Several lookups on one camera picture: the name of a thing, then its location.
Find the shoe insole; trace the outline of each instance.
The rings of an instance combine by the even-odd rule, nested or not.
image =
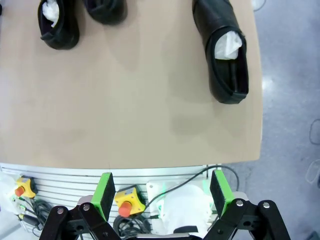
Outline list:
[[[248,93],[247,74],[241,70],[239,61],[239,57],[235,60],[216,59],[217,74],[231,91],[246,94]]]

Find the wooden table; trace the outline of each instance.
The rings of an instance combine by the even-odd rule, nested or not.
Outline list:
[[[0,35],[0,162],[155,168],[259,158],[262,71],[250,0],[231,0],[247,40],[250,89],[238,105],[210,94],[192,0],[128,0],[118,26],[77,2],[80,41],[40,39],[38,0],[10,0]]]

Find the black leather shoe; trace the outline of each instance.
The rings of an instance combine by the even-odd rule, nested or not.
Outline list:
[[[212,95],[220,103],[240,103],[249,92],[247,43],[231,3],[229,0],[193,0],[192,11],[195,25],[202,37]],[[242,40],[238,57],[235,60],[216,59],[216,43],[229,31],[238,33]]]
[[[116,25],[127,17],[126,0],[83,0],[90,16],[99,23]]]
[[[41,0],[38,7],[38,22],[41,39],[51,48],[57,50],[72,49],[79,41],[79,28],[75,17],[75,0],[56,0],[59,6],[59,20],[54,27],[42,12]]]

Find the green gripper pad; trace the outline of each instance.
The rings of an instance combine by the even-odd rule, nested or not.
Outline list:
[[[109,220],[109,214],[115,194],[116,189],[112,173],[103,173],[98,185],[96,186],[91,203],[106,221]]]
[[[228,205],[235,199],[229,183],[222,170],[212,172],[210,191],[219,218],[225,213]]]

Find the screw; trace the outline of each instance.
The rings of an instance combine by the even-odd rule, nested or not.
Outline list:
[[[270,204],[267,203],[267,202],[264,202],[264,203],[262,204],[262,206],[263,206],[265,209],[270,208]]]
[[[241,200],[237,200],[235,202],[235,204],[238,206],[238,207],[242,207],[244,205],[244,203],[241,201]]]
[[[63,212],[64,212],[64,209],[62,207],[59,207],[57,213],[62,214]]]
[[[83,210],[85,210],[85,211],[88,211],[89,208],[90,208],[90,205],[89,205],[89,204],[85,204],[85,205],[83,206]]]

